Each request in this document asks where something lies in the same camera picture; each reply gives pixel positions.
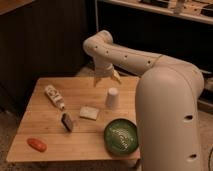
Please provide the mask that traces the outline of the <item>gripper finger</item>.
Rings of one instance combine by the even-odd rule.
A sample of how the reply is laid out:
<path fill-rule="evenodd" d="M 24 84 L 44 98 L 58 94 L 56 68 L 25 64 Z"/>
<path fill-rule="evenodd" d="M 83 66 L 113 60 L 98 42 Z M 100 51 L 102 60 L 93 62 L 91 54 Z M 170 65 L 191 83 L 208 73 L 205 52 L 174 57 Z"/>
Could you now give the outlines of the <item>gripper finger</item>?
<path fill-rule="evenodd" d="M 113 71 L 113 75 L 111 76 L 111 78 L 112 78 L 114 81 L 117 81 L 119 84 L 121 84 L 120 75 L 119 75 L 119 73 L 118 73 L 116 70 Z"/>
<path fill-rule="evenodd" d="M 100 77 L 94 77 L 94 87 L 97 86 L 97 84 L 101 81 L 101 78 Z"/>

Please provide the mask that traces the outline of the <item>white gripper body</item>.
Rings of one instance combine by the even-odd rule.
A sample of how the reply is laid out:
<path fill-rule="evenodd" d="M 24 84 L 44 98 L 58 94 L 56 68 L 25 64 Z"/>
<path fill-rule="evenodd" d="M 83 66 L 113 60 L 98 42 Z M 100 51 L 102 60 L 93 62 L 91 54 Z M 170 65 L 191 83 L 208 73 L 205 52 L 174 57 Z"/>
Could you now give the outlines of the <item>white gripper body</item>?
<path fill-rule="evenodd" d="M 113 75 L 114 67 L 112 63 L 102 59 L 94 59 L 94 64 L 96 77 L 111 77 Z"/>

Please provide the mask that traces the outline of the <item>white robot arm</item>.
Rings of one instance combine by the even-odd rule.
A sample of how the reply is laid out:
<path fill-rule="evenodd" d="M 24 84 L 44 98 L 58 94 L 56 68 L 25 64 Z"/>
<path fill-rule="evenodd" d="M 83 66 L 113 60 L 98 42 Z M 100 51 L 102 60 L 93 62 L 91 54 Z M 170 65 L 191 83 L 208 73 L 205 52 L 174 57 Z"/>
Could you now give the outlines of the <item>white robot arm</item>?
<path fill-rule="evenodd" d="M 167 55 L 113 43 L 102 30 L 83 42 L 95 79 L 118 80 L 116 67 L 139 77 L 135 111 L 142 171 L 204 171 L 197 101 L 204 89 L 198 67 Z"/>

